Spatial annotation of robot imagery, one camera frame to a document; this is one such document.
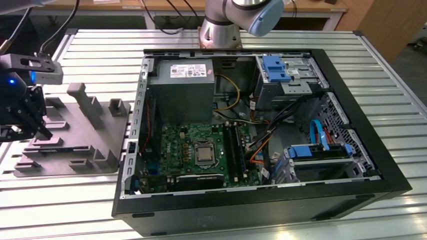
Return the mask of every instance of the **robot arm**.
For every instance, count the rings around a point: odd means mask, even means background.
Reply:
[[[206,0],[198,36],[201,47],[237,47],[241,43],[238,27],[256,37],[264,36],[273,29],[282,11],[282,0]]]

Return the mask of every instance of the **slotted metal table surface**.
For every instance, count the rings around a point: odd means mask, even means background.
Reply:
[[[352,32],[241,32],[244,48],[324,49],[413,188],[333,221],[166,236],[165,239],[427,239],[427,111],[364,37]],[[197,48],[197,32],[78,30],[65,35],[53,58],[63,84],[43,93],[71,102],[69,83],[85,83],[98,101],[134,100],[143,49]],[[0,146],[0,240],[123,240],[139,235],[110,217],[117,174],[13,177],[25,142]]]

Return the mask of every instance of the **blue plastic latch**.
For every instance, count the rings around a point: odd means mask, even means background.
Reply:
[[[297,157],[310,157],[312,151],[308,146],[293,146],[292,147]]]
[[[321,123],[320,123],[320,121],[317,119],[313,119],[309,122],[309,141],[310,141],[312,144],[317,143],[316,142],[314,128],[316,128],[316,131],[318,133],[320,144],[322,145],[324,150],[329,151],[329,145],[328,145],[328,141],[326,141],[326,134],[322,131]]]
[[[349,144],[344,144],[344,149],[345,149],[348,156],[353,155],[353,148]]]
[[[293,147],[289,147],[289,148],[286,149],[286,153],[288,153],[288,157],[289,157],[290,159],[294,158],[296,152],[294,152]]]
[[[292,77],[286,74],[285,64],[281,62],[278,56],[262,56],[262,67],[268,74],[268,82],[270,83],[288,83]]]

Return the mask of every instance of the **wooden desk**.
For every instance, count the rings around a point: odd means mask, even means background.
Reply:
[[[198,16],[204,16],[205,0],[186,0]],[[177,16],[173,8],[165,0],[143,0],[151,16]],[[170,0],[184,16],[193,16],[189,7],[182,0]],[[294,0],[297,8],[297,18],[326,18],[324,31],[333,31],[348,7],[341,0],[336,4],[328,4],[324,0]],[[57,0],[45,7],[35,8],[31,14],[66,16],[73,8],[74,0]],[[292,17],[292,3],[284,7],[282,17]],[[145,14],[145,10],[138,0],[121,0],[119,3],[93,4],[91,0],[79,0],[77,15],[86,16],[139,16],[143,15],[146,28],[154,29],[154,24]]]

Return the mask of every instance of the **green circuit board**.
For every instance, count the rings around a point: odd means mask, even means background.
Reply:
[[[245,124],[238,125],[238,137],[241,145],[250,141],[249,128]],[[197,165],[196,149],[201,145],[213,146],[214,163]],[[234,182],[228,177],[228,164],[224,149],[222,125],[221,124],[189,124],[165,125],[161,131],[161,148],[158,160],[158,175],[184,174],[222,174],[224,188],[258,185],[258,172],[252,169],[246,178]]]

